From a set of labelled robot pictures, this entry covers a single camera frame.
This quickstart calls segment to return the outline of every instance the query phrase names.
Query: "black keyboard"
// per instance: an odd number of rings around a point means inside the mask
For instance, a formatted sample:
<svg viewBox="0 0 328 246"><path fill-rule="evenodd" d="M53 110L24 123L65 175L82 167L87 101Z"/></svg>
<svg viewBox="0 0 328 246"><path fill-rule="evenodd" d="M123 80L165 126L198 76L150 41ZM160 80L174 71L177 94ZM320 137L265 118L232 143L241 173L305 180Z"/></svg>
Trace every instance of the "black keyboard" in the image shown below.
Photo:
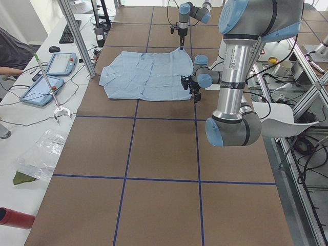
<svg viewBox="0 0 328 246"><path fill-rule="evenodd" d="M81 20L77 19L76 23L77 26L80 27L81 25ZM71 29L68 27L68 25L66 24L64 30L63 30L63 34L61 35L61 38L59 40L60 44L71 44L74 42L74 38L73 38L73 34L71 32Z"/></svg>

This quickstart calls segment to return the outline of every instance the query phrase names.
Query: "plastic bag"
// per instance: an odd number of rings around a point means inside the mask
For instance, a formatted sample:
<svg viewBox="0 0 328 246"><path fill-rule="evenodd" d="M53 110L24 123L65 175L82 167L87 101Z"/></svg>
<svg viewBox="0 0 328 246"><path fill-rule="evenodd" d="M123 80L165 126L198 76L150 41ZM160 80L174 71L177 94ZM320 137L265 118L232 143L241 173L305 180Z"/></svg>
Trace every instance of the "plastic bag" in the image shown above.
<svg viewBox="0 0 328 246"><path fill-rule="evenodd" d="M30 150L15 161L17 171L36 179L50 181L67 135L65 132L47 130Z"/></svg>

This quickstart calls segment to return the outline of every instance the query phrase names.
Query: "white table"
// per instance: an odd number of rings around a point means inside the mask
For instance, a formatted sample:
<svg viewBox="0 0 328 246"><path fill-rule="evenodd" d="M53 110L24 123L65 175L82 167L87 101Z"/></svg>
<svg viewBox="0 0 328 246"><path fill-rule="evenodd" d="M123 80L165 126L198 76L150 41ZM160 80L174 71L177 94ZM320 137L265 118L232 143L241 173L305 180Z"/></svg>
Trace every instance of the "white table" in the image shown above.
<svg viewBox="0 0 328 246"><path fill-rule="evenodd" d="M82 20L80 30L87 49L91 49L96 46L97 42L93 32L93 26L90 23L91 15L77 14L75 15L75 18ZM77 54L77 58L81 58L76 44L61 45L58 43L65 25L66 20L65 18L62 18L38 50L37 54L41 62L48 62L50 60L52 55L52 53L48 52L50 46L59 46L61 52L75 52ZM69 80L81 65L83 64L77 63L71 75L69 77L65 77L64 80ZM37 66L37 62L33 58L26 69L34 66ZM15 85L32 85L32 76L34 74L29 75L27 73L21 75L15 82ZM79 89L77 90L76 95L67 104L65 104L65 107L70 109L72 113L75 113L81 103L89 82L88 71L85 67L83 67L82 70L75 76L73 81L79 85ZM18 87L14 87L11 91L18 96L22 96L22 94L26 91L25 89L16 88ZM77 86L72 82L65 84L58 93L58 101L61 103L65 102L71 95L73 95L76 88ZM19 99L16 96L12 93L7 93L0 105L11 104L17 101L19 101ZM20 102L19 104L10 106L1 106L0 117L8 122L27 125L53 116L55 108L56 105L53 100L44 107L37 107ZM74 119L75 116L72 116L71 119L68 116L63 116L60 118L60 124L58 124L55 119L50 119L29 127L14 126L2 122L2 124L12 132L12 135L8 139L0 139L0 207L10 208L27 214L37 214L41 201L46 192L48 182L36 180L31 183L24 183L14 186L13 177L16 173L14 161L22 153L31 149L33 144L44 134L47 129L69 132ZM30 230L0 225L0 244L8 246L22 246L24 245L29 232Z"/></svg>

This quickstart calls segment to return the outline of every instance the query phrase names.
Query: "red can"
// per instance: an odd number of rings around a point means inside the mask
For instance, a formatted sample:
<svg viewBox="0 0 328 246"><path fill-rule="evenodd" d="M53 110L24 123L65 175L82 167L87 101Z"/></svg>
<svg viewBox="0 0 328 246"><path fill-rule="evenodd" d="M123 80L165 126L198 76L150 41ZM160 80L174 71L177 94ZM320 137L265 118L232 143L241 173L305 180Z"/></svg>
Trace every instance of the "red can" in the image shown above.
<svg viewBox="0 0 328 246"><path fill-rule="evenodd" d="M12 209L0 208L0 224L9 227L30 229L34 223L35 216L24 214Z"/></svg>

